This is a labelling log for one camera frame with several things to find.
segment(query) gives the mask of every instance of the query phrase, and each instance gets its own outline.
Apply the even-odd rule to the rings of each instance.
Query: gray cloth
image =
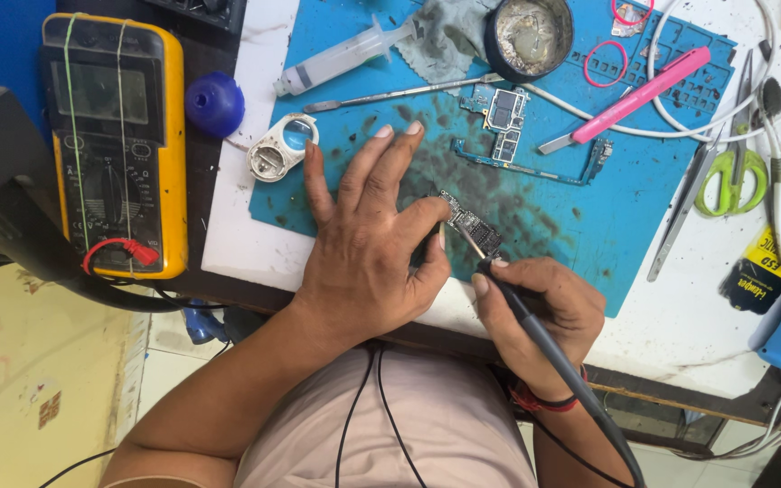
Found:
[[[427,83],[466,77],[472,59],[487,59],[484,27],[501,0],[427,0],[415,14],[416,35],[397,42],[403,59]],[[457,95],[460,89],[447,90]]]

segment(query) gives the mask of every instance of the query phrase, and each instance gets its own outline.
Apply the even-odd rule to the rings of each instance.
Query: yellow multimeter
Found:
[[[42,35],[65,236],[80,254],[105,239],[136,239],[159,260],[144,266],[106,246],[93,254],[94,270],[173,278],[188,260],[179,41],[146,23],[84,14],[51,15]]]

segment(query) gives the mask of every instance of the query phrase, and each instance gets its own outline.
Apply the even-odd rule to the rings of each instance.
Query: fingernail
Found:
[[[483,297],[490,290],[490,286],[487,284],[487,278],[480,272],[476,272],[472,275],[472,287],[475,289],[475,296],[478,298]]]
[[[381,128],[378,129],[378,132],[373,137],[387,137],[393,134],[393,127],[391,127],[389,124],[383,125]]]
[[[411,125],[409,126],[409,128],[407,128],[407,129],[405,130],[405,132],[406,132],[406,134],[408,134],[409,136],[414,136],[414,135],[416,135],[418,132],[420,132],[422,128],[423,128],[423,126],[421,125],[421,123],[420,123],[420,122],[418,122],[418,121],[414,121],[414,122],[412,122],[412,123],[411,123]]]

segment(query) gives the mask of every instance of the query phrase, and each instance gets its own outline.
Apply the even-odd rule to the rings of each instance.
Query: blue silicone mat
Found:
[[[644,83],[645,57],[640,55],[640,50],[648,45],[660,15],[654,12],[644,33],[631,38],[614,38],[611,36],[613,16],[609,2],[569,0],[569,5],[574,14],[572,53],[554,72],[535,84],[594,114],[619,99],[629,85]],[[385,29],[390,29],[418,8],[420,5],[416,3],[391,0],[363,3],[346,0],[342,4],[301,0],[285,68],[367,29],[372,25],[372,13]],[[599,89],[584,79],[582,57],[593,46],[608,39],[625,47],[629,70],[620,83]],[[667,109],[687,127],[709,122],[719,105],[720,94],[731,78],[730,60],[736,44],[674,19],[668,22],[659,43],[662,44],[659,46],[662,56],[657,67],[689,49],[701,45],[710,47],[710,64],[689,76],[682,87],[674,87],[662,97]],[[374,59],[304,94],[277,99],[272,123],[286,114],[302,111],[307,103],[346,100],[423,85],[424,81],[396,50],[391,51],[391,63],[383,57]],[[598,61],[589,64],[593,80],[605,83],[618,74],[618,71],[613,74],[613,67],[621,66],[619,50],[606,46],[593,56],[593,60]],[[470,76],[488,71],[485,63],[476,61]],[[460,94],[468,95],[471,91],[472,87],[463,87]],[[538,145],[579,127],[582,121],[534,94],[530,96],[515,161],[559,174],[582,172],[591,143],[568,147],[547,156],[537,153]],[[320,130],[325,175],[334,194],[348,161],[379,127],[389,123],[399,133],[411,121],[421,121],[426,134],[400,184],[397,206],[404,208],[419,197],[437,195],[442,189],[448,191],[461,205],[502,233],[502,250],[512,259],[548,255],[583,276],[607,297],[606,314],[609,317],[619,313],[659,221],[698,147],[696,141],[687,138],[649,139],[607,131],[602,136],[613,140],[613,155],[590,185],[575,187],[492,168],[455,155],[450,150],[451,139],[455,137],[466,140],[467,152],[488,155],[494,133],[482,129],[483,116],[461,109],[459,98],[444,92],[313,115]],[[630,127],[671,130],[651,104],[638,109],[621,123]],[[304,191],[302,164],[276,183],[258,182],[249,209],[256,220],[305,235],[316,234]],[[453,276],[468,281],[475,271],[476,256],[453,231],[447,239],[447,252]]]

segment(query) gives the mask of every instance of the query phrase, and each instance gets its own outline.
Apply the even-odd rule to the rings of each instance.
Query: tiled floor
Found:
[[[223,348],[218,340],[195,346],[186,335],[182,314],[155,314],[149,328],[149,343],[138,406],[142,417],[150,407],[189,374],[203,366]],[[532,424],[520,423],[520,430],[532,459]],[[764,427],[730,421],[722,430],[713,451],[725,452],[760,436]],[[772,451],[733,461],[683,460],[665,449],[633,445],[648,488],[749,488],[764,470]]]

